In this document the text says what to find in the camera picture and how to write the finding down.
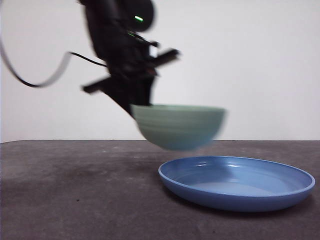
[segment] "black robotic arm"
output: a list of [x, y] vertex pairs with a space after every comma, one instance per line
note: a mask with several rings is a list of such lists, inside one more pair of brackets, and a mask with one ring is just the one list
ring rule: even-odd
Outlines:
[[150, 56], [149, 42], [137, 34], [153, 22], [151, 0], [80, 0], [85, 6], [87, 27], [98, 58], [106, 62], [110, 77], [83, 87], [87, 93], [102, 91], [130, 115], [130, 104], [150, 105], [156, 67], [177, 58], [171, 49]]

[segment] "white backdrop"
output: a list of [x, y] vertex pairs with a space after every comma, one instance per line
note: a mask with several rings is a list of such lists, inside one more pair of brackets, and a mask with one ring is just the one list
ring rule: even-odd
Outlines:
[[[155, 25], [142, 36], [177, 48], [153, 103], [228, 109], [225, 140], [320, 140], [319, 0], [154, 0]], [[1, 37], [16, 70], [40, 83], [65, 51], [98, 60], [75, 0], [6, 0]], [[106, 76], [73, 57], [61, 80], [26, 87], [1, 63], [1, 141], [143, 139], [103, 93], [81, 86]]]

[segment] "blue plate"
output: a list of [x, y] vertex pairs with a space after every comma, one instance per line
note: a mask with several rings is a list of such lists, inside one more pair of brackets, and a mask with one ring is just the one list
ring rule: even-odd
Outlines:
[[164, 185], [190, 202], [236, 212], [285, 209], [304, 200], [315, 185], [293, 166], [246, 157], [199, 156], [159, 167]]

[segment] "gray tabletop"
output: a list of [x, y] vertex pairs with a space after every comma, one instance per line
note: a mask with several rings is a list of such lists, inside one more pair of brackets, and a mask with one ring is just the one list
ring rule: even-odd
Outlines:
[[293, 165], [320, 179], [320, 141], [216, 141], [165, 151], [147, 141], [1, 144], [3, 240], [316, 240], [320, 191], [265, 213], [202, 207], [168, 191], [160, 164], [224, 155]]

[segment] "green led light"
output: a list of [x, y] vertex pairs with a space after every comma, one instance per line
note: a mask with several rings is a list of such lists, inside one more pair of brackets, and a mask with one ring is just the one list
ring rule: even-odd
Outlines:
[[142, 17], [140, 17], [140, 16], [134, 16], [134, 18], [137, 19], [137, 20], [140, 21], [140, 22], [143, 22], [143, 21], [144, 21], [144, 19], [143, 19]]

